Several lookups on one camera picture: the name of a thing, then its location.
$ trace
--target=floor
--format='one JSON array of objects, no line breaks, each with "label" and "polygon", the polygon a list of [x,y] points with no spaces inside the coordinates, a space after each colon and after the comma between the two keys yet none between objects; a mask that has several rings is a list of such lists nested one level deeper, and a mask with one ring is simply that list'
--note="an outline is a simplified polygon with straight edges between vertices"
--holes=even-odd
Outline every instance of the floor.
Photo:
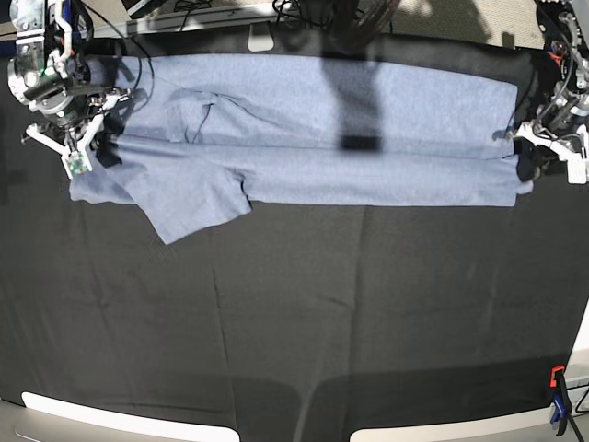
[{"label": "floor", "polygon": [[[268,0],[214,0],[214,6],[265,3]],[[109,21],[129,19],[121,0],[85,0]],[[155,14],[174,10],[168,0]],[[103,24],[95,17],[96,26]],[[395,32],[488,43],[495,46],[541,48],[533,0],[403,0],[394,18]],[[0,24],[0,34],[14,30]]]}]

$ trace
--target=gray fabric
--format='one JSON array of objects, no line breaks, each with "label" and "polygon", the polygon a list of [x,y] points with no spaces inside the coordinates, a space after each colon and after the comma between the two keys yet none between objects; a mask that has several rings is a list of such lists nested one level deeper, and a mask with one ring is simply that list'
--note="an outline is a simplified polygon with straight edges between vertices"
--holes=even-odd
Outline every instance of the gray fabric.
[{"label": "gray fabric", "polygon": [[[281,55],[144,62],[151,98],[117,137],[122,164],[72,181],[72,199],[138,204],[170,243],[249,201],[512,206],[531,191],[497,136],[516,87],[397,64]],[[131,87],[138,61],[123,59]]]}]

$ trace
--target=black wire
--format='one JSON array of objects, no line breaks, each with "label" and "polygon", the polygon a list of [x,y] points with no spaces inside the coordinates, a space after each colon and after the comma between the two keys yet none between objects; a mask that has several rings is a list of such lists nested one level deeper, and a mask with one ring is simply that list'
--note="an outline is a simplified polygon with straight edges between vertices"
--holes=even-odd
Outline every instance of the black wire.
[{"label": "black wire", "polygon": [[373,1],[360,20],[354,20],[354,0],[340,0],[330,30],[331,41],[341,52],[362,49],[393,18],[401,0]]},{"label": "black wire", "polygon": [[571,65],[569,66],[569,72],[567,73],[567,77],[564,79],[564,82],[562,83],[562,87],[556,93],[550,104],[546,108],[544,108],[542,112],[540,112],[540,114],[536,117],[536,123],[542,123],[542,120],[544,120],[544,118],[548,115],[550,110],[556,105],[556,102],[559,100],[560,97],[562,97],[562,94],[564,94],[564,91],[567,89],[567,86],[571,82],[572,71],[574,70],[575,62],[574,58],[572,57],[572,54],[570,54],[570,56]]},{"label": "black wire", "polygon": [[579,410],[579,407],[581,406],[581,404],[585,401],[585,399],[587,399],[587,395],[589,395],[589,387],[587,387],[587,390],[585,390],[585,393],[583,393],[583,396],[581,396],[581,399],[577,402],[577,405],[574,407],[574,412],[577,414],[588,414],[589,410]]},{"label": "black wire", "polygon": [[[122,35],[122,33],[112,23],[110,23],[102,14],[100,14],[96,9],[94,9],[91,6],[88,6],[83,0],[80,0],[80,3],[82,3],[82,5],[84,5],[84,7],[86,7],[87,9],[89,9],[91,12],[93,12],[94,14],[96,14],[107,25],[109,25],[109,27],[112,30],[114,30],[119,35],[119,37],[121,37],[122,39],[125,39],[125,36]],[[154,70],[154,65],[152,63],[151,55],[149,55],[149,52],[147,52],[145,50],[145,48],[141,44],[139,44],[139,42],[136,41],[133,37],[130,37],[129,40],[131,40],[131,42],[135,46],[137,46],[137,48],[139,49],[139,51],[141,51],[145,55],[145,57],[147,57],[147,62],[149,64],[149,69],[151,70],[151,79],[152,79],[152,82],[151,82],[151,91],[149,92],[149,95],[147,97],[147,101],[144,103],[144,105],[141,108],[137,109],[137,111],[140,111],[142,108],[145,107],[145,105],[149,102],[149,100],[154,95],[154,87],[156,85],[156,71]],[[137,88],[139,87],[139,83],[141,82],[141,77],[143,75],[143,70],[144,70],[143,69],[143,66],[144,66],[143,59],[141,57],[137,56],[137,60],[139,60],[139,73],[137,74],[137,79],[135,80],[135,84],[133,86],[133,93],[136,92]]]},{"label": "black wire", "polygon": [[572,426],[572,431],[574,431],[574,434],[577,435],[577,439],[579,439],[579,442],[585,442],[585,439],[583,439],[583,435],[581,434],[581,430],[579,430],[577,423],[574,422],[574,418],[567,413],[567,419],[569,420],[569,423]]},{"label": "black wire", "polygon": [[94,38],[94,21],[92,21],[92,17],[88,14],[81,0],[72,0],[72,3],[77,14],[84,19],[84,24],[86,25],[86,43],[88,43]]},{"label": "black wire", "polygon": [[335,0],[321,0],[321,12],[319,14],[319,23],[324,23],[325,27],[323,29],[329,27],[329,23],[331,22],[331,14],[328,12],[326,15],[326,11],[333,11],[333,2]]},{"label": "black wire", "polygon": [[191,15],[192,11],[196,11],[198,9],[209,9],[213,7],[213,5],[211,5],[212,1],[213,0],[178,0],[174,5],[174,12],[186,12],[182,26],[180,26],[180,32],[184,30],[186,21],[188,20],[188,17]]},{"label": "black wire", "polygon": [[[356,12],[359,12],[360,14],[364,14],[364,11],[360,8],[356,9]],[[388,33],[392,34],[393,32],[393,18],[390,19],[390,21],[388,22]]]},{"label": "black wire", "polygon": [[[291,14],[290,12],[284,12],[284,7],[287,5],[294,5],[296,12],[298,13],[298,15],[295,14]],[[307,25],[309,25],[310,27],[318,27],[320,29],[326,29],[329,25],[329,23],[331,22],[331,17],[327,17],[324,18],[324,14],[325,14],[325,9],[324,7],[322,7],[321,10],[321,21],[316,22],[313,21],[312,19],[305,17],[303,14],[303,8],[301,7],[301,4],[299,3],[298,0],[273,0],[272,1],[272,9],[274,9],[274,12],[276,13],[276,22],[279,22],[281,20],[281,18],[286,17],[286,18],[292,18],[294,20],[297,20],[301,23],[305,23]]]}]

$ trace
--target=cable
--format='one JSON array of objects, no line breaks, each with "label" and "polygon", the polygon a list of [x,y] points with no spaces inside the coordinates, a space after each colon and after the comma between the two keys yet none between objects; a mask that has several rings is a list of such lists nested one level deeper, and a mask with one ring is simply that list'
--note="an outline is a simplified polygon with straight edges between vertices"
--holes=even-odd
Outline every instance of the cable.
[{"label": "cable", "polygon": [[536,119],[535,119],[536,123],[542,123],[542,120],[544,120],[544,117],[546,117],[548,115],[550,110],[556,105],[556,102],[559,100],[559,98],[562,97],[562,94],[564,94],[564,91],[567,89],[567,86],[571,82],[572,72],[574,71],[574,65],[575,65],[574,58],[571,57],[571,65],[569,66],[569,72],[567,73],[567,77],[565,78],[564,82],[562,83],[562,87],[556,93],[556,95],[554,96],[554,98],[552,99],[550,104],[546,108],[544,108],[542,110],[542,112],[540,112],[540,114],[536,117]]},{"label": "cable", "polygon": [[188,20],[188,17],[191,15],[192,11],[196,11],[198,9],[209,9],[213,7],[213,5],[211,5],[212,1],[213,0],[178,0],[174,5],[174,12],[186,12],[182,26],[180,26],[180,32],[184,30],[186,21]]},{"label": "cable", "polygon": [[585,393],[583,393],[583,396],[581,396],[581,399],[577,402],[577,405],[574,407],[575,413],[577,413],[577,414],[588,414],[589,413],[589,410],[579,410],[579,407],[581,406],[581,404],[585,401],[585,399],[587,399],[587,395],[589,395],[589,387],[587,388],[587,390],[585,390]]},{"label": "cable", "polygon": [[[360,8],[356,9],[357,12],[359,12],[360,14],[364,14],[364,11]],[[393,17],[390,18],[390,20],[388,21],[388,33],[389,34],[393,34]]]},{"label": "cable", "polygon": [[88,14],[81,0],[72,0],[72,3],[77,14],[84,19],[84,24],[86,25],[86,43],[88,43],[94,38],[94,21],[92,21],[92,17]]},{"label": "cable", "polygon": [[574,434],[577,435],[579,442],[585,442],[585,439],[583,439],[583,435],[581,434],[581,430],[579,430],[577,423],[574,422],[574,418],[570,414],[567,414],[567,420],[569,421],[569,424],[571,424],[572,431],[574,431]]},{"label": "cable", "polygon": [[[291,14],[290,12],[284,12],[284,7],[287,5],[294,5],[296,11],[298,12],[298,15]],[[273,0],[272,9],[274,9],[274,12],[277,15],[276,22],[279,22],[283,17],[287,17],[297,20],[301,23],[305,23],[309,25],[311,28],[316,26],[320,29],[326,29],[329,23],[331,22],[331,16],[327,16],[325,20],[323,19],[325,17],[325,4],[321,7],[321,21],[319,22],[313,21],[312,19],[307,18],[303,15],[303,8],[301,7],[301,4],[298,0]]]},{"label": "cable", "polygon": [[[84,7],[86,7],[87,9],[89,9],[91,12],[93,12],[94,14],[96,14],[98,16],[98,18],[100,18],[101,20],[103,20],[112,30],[114,30],[119,37],[121,37],[122,39],[125,39],[125,36],[122,35],[122,33],[117,29],[116,26],[114,26],[112,23],[110,23],[110,21],[108,21],[102,14],[100,14],[96,9],[94,9],[91,6],[88,6],[88,4],[86,4],[83,0],[80,0],[80,3],[82,5],[84,5]],[[151,78],[152,78],[152,82],[151,82],[151,91],[149,92],[149,96],[147,97],[147,101],[144,103],[144,105],[139,108],[137,111],[140,111],[142,108],[145,107],[145,105],[147,105],[147,103],[149,102],[149,100],[152,98],[152,96],[154,95],[154,88],[156,85],[156,71],[154,70],[154,65],[152,63],[151,60],[151,55],[149,55],[149,53],[145,50],[145,48],[139,44],[139,42],[137,42],[135,40],[135,38],[130,37],[129,40],[131,40],[131,42],[137,46],[137,48],[139,49],[139,51],[141,51],[145,57],[147,57],[147,62],[149,64],[149,69],[151,70]],[[137,56],[137,60],[139,60],[139,72],[137,74],[137,79],[135,80],[135,84],[133,86],[133,93],[136,92],[137,88],[139,87],[139,84],[141,82],[141,77],[143,75],[143,59],[139,56]]]}]

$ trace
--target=white surface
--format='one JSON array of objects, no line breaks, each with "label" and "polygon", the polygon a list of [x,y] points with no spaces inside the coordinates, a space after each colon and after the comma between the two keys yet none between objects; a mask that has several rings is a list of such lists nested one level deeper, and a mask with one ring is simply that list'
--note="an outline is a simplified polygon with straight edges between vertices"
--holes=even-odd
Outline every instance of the white surface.
[{"label": "white surface", "polygon": [[127,11],[127,13],[130,16],[132,16],[135,12],[137,12],[139,9],[141,9],[142,7],[144,7],[145,5],[147,5],[151,1],[152,0],[141,0],[140,2],[137,2],[137,4],[135,4],[135,6],[131,6],[129,8],[129,10]]},{"label": "white surface", "polygon": [[438,442],[505,433],[544,425],[549,420],[550,410],[545,409],[460,424],[361,430],[352,435],[351,442]]},{"label": "white surface", "polygon": [[583,322],[572,348],[566,378],[569,387],[589,384],[589,306],[585,308]]},{"label": "white surface", "polygon": [[[121,0],[85,0],[110,22],[122,24],[129,15]],[[159,8],[160,13],[173,11],[175,1],[169,0]],[[214,6],[235,6],[266,3],[267,0],[214,0]],[[94,25],[104,22],[91,14]],[[514,44],[542,48],[542,36],[537,28],[533,0],[402,0],[394,20],[395,32],[503,45],[508,35]],[[12,24],[0,25],[0,33],[14,30]],[[14,37],[0,37],[9,40]]]},{"label": "white surface", "polygon": [[126,23],[115,23],[113,26],[100,26],[94,29],[95,38],[116,38],[121,35],[147,34],[155,32],[177,32],[182,30],[198,30],[224,28],[229,26],[248,25],[255,22],[275,20],[276,12],[270,3],[243,6],[225,6],[209,9],[195,9],[188,17],[185,12],[164,14],[155,17],[139,18]]},{"label": "white surface", "polygon": [[139,435],[166,437],[190,442],[239,442],[239,435],[230,428],[179,424],[129,414],[105,412],[27,392],[22,393],[22,401],[31,410]]},{"label": "white surface", "polygon": [[267,23],[252,23],[249,25],[248,49],[250,52],[271,51],[274,39],[270,34]]}]

